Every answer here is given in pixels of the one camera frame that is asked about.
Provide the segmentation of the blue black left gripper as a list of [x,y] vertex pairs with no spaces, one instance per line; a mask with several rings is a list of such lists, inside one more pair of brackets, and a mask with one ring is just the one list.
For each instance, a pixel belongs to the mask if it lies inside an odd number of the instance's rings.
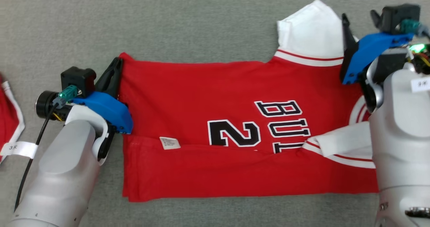
[[128,107],[118,101],[123,60],[113,59],[97,83],[95,92],[85,98],[78,97],[77,91],[44,91],[35,103],[36,114],[42,119],[65,121],[72,106],[86,106],[100,115],[117,133],[131,134],[133,120]]

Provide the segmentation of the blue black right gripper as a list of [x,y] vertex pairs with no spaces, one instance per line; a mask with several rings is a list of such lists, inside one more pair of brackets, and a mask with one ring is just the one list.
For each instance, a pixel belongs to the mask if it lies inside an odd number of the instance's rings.
[[340,82],[343,85],[358,81],[358,74],[378,58],[384,51],[408,45],[413,34],[392,35],[389,33],[373,33],[356,41],[350,29],[350,21],[345,13],[341,15],[344,57],[340,70]]

